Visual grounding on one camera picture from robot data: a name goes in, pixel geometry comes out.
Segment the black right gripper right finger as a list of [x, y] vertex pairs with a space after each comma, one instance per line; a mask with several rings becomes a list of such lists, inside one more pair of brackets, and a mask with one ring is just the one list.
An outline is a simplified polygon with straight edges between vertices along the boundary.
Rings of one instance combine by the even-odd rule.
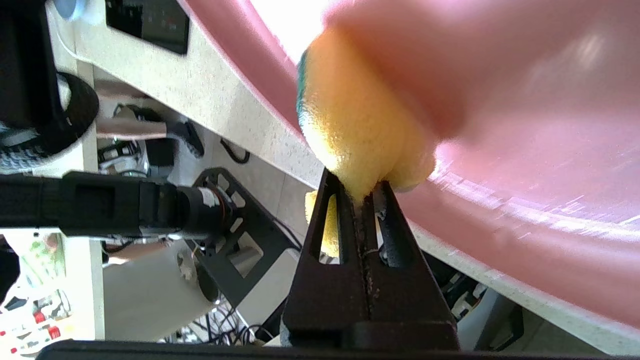
[[457, 326], [391, 185], [375, 187], [359, 214], [365, 319], [359, 346], [458, 351]]

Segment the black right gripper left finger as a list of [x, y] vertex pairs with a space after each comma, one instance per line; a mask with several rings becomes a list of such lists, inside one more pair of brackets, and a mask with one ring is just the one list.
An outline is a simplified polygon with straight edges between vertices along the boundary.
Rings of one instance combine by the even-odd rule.
[[[319, 260], [330, 199], [336, 201], [339, 264]], [[354, 203], [324, 170], [281, 319], [284, 347], [342, 347], [350, 326], [367, 317], [361, 231]]]

